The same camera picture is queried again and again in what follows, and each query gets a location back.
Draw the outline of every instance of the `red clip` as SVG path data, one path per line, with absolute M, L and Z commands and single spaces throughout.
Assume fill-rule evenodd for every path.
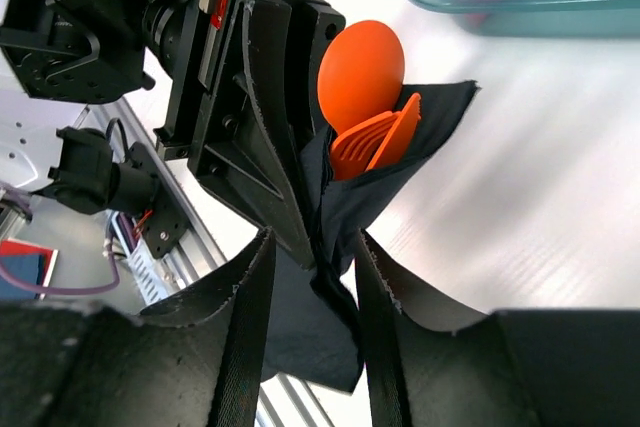
M 211 25 L 218 30 L 222 26 L 222 19 L 224 18 L 224 14 L 227 12 L 228 2 L 229 0 L 216 0 L 216 8 L 211 15 Z

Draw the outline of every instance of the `orange spoon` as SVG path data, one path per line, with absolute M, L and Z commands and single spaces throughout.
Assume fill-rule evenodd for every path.
M 380 125 L 389 125 L 389 127 L 395 121 L 394 113 L 391 111 L 386 111 L 381 114 L 376 115 L 370 119 L 361 122 L 355 127 L 350 128 L 343 134 L 339 135 L 337 139 L 333 141 L 331 144 L 331 153 L 332 155 L 336 155 L 338 157 L 342 157 L 343 153 L 349 146 L 353 145 L 357 139 L 362 136 L 366 136 L 368 132 L 371 132 L 372 129 Z
M 335 180 L 348 180 L 362 174 L 369 164 L 369 160 L 374 155 L 384 138 L 386 130 L 381 130 L 364 143 L 358 156 L 338 158 L 331 160 Z
M 398 120 L 380 144 L 366 170 L 380 169 L 402 160 L 420 120 L 420 94 L 413 94 L 402 109 Z
M 398 36 L 382 22 L 357 22 L 331 42 L 318 72 L 322 114 L 342 135 L 391 111 L 404 80 L 404 52 Z
M 345 157 L 351 159 L 359 159 L 362 156 L 362 153 L 366 152 L 369 149 L 368 145 L 372 141 L 375 141 L 376 139 L 381 139 L 380 141 L 382 141 L 385 135 L 387 135 L 387 132 L 389 132 L 391 126 L 395 123 L 399 114 L 400 112 L 394 113 L 393 117 L 389 119 L 388 122 L 376 126 L 376 128 L 368 132 L 366 136 L 363 136 L 363 138 L 359 139 L 359 142 L 354 142 L 353 145 L 349 146 L 351 148 L 345 150 Z

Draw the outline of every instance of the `wire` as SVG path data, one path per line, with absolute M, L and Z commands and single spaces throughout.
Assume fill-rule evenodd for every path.
M 120 285 L 120 273 L 118 272 L 118 265 L 113 253 L 114 236 L 109 225 L 107 225 L 106 237 L 107 245 L 105 248 L 107 250 L 107 260 L 109 261 L 111 272 L 113 273 L 113 280 L 109 284 L 87 288 L 45 287 L 43 285 L 30 284 L 29 282 L 25 282 L 14 277 L 13 274 L 7 270 L 2 261 L 0 261 L 0 277 L 11 285 L 18 287 L 19 289 L 26 290 L 27 292 L 33 292 L 34 294 L 69 296 L 104 294 L 105 292 L 109 292 Z
M 129 153 L 129 141 L 127 140 L 127 131 L 124 128 L 124 124 L 122 123 L 122 121 L 117 117 L 114 117 L 113 119 L 111 119 L 109 121 L 109 123 L 107 124 L 107 130 L 105 130 L 104 135 L 107 138 L 107 140 L 109 142 L 111 142 L 111 137 L 113 136 L 113 129 L 116 126 L 118 127 L 118 130 L 120 131 L 120 138 L 122 140 L 122 148 L 124 149 L 124 160 L 125 160 L 125 162 L 128 162 L 128 161 L 131 160 L 131 154 Z
M 16 189 L 10 184 L 0 181 L 0 206 L 17 212 L 27 222 L 33 219 L 33 212 L 29 207 L 31 194 L 21 189 Z
M 102 255 L 105 258 L 109 258 L 109 251 L 107 250 L 107 245 L 109 244 L 109 240 L 105 239 L 104 240 L 104 250 L 102 251 Z M 121 249 L 122 246 L 120 245 L 120 243 L 118 242 L 118 238 L 115 236 L 114 233 L 114 239 L 112 242 L 112 247 L 113 249 Z M 116 265 L 124 270 L 126 270 L 127 272 L 129 272 L 130 274 L 133 274 L 133 272 L 131 271 L 131 266 L 129 265 L 129 256 L 127 256 L 127 254 L 124 253 L 124 251 L 121 250 L 114 250 L 113 251 L 113 256 L 116 260 Z
M 27 222 L 31 222 L 33 220 L 33 213 L 29 208 L 25 209 L 20 204 L 9 200 L 7 197 L 4 197 L 2 200 L 0 200 L 0 208 L 12 210 Z
M 144 225 L 144 223 L 149 219 L 149 217 L 151 217 L 153 215 L 153 210 L 147 210 L 144 215 L 142 216 L 142 218 L 138 221 L 138 223 L 136 224 L 136 226 L 133 229 L 133 233 L 135 235 L 137 235 L 138 237 L 140 236 L 140 232 L 142 230 L 142 226 Z
M 133 250 L 138 245 L 138 241 L 136 240 L 136 236 L 133 233 L 131 220 L 122 212 L 120 212 L 118 214 L 117 221 L 118 225 L 120 226 L 120 230 L 122 231 L 122 235 L 125 237 L 123 240 L 127 242 L 127 244 L 129 244 L 129 252 L 133 252 Z

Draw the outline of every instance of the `black cloth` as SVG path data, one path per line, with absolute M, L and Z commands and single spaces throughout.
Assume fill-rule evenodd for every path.
M 409 150 L 395 165 L 334 181 L 325 127 L 300 154 L 313 207 L 310 242 L 316 266 L 303 271 L 283 250 L 276 261 L 263 379 L 284 372 L 351 392 L 362 372 L 355 301 L 339 277 L 353 260 L 359 228 L 368 227 L 402 186 L 453 134 L 477 92 L 473 81 L 406 85 L 396 106 L 422 96 L 421 120 Z
M 366 232 L 358 240 L 373 425 L 640 425 L 637 309 L 486 315 L 411 278 Z

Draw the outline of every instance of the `screw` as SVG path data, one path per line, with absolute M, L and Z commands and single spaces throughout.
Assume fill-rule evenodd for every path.
M 227 115 L 222 119 L 222 126 L 229 132 L 235 132 L 238 128 L 238 121 L 233 115 Z
M 209 172 L 212 175 L 222 175 L 225 171 L 224 169 L 225 169 L 225 166 L 217 162 L 209 166 Z

